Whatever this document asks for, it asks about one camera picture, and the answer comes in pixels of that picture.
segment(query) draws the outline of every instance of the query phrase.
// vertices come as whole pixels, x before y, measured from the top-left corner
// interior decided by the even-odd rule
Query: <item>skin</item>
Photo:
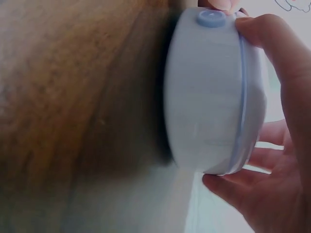
[[[236,27],[276,69],[285,120],[264,124],[259,141],[284,149],[254,149],[249,164],[270,174],[242,169],[203,183],[257,233],[311,232],[311,52],[275,15],[240,18]]]

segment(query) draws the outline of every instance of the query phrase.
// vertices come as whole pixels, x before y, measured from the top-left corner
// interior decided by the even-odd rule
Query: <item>fingernail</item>
[[[231,9],[231,1],[230,0],[208,0],[210,4],[213,5],[218,10],[228,11]]]

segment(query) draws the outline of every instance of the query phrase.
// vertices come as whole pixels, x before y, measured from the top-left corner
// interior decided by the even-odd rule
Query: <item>finger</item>
[[[267,179],[268,177],[268,174],[247,169],[242,169],[239,172],[223,176],[223,178],[227,181],[238,183],[244,186],[253,186],[258,182]]]
[[[285,120],[265,123],[260,130],[259,141],[283,146],[286,131],[287,125]]]
[[[282,158],[283,151],[269,148],[254,148],[248,164],[271,171]]]
[[[303,70],[310,70],[310,51],[280,17],[238,18],[236,26],[247,40],[265,50],[281,82],[297,78]]]
[[[228,204],[241,211],[241,205],[249,192],[249,188],[227,181],[223,177],[204,175],[203,184]]]
[[[232,14],[237,11],[240,0],[198,0],[198,6],[211,7],[213,9],[224,11]]]

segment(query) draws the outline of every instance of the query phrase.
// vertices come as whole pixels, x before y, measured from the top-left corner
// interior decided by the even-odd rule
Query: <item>blue rim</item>
[[[246,95],[247,95],[247,85],[246,85],[246,58],[245,58],[245,47],[244,38],[239,34],[240,52],[241,52],[241,64],[242,64],[242,92],[241,92],[241,106],[240,106],[240,121],[238,125],[238,130],[236,134],[236,139],[234,143],[234,148],[232,151],[228,173],[232,172],[233,166],[236,164],[239,157],[239,148],[241,146],[242,131],[244,129],[245,122],[245,112],[246,112]]]

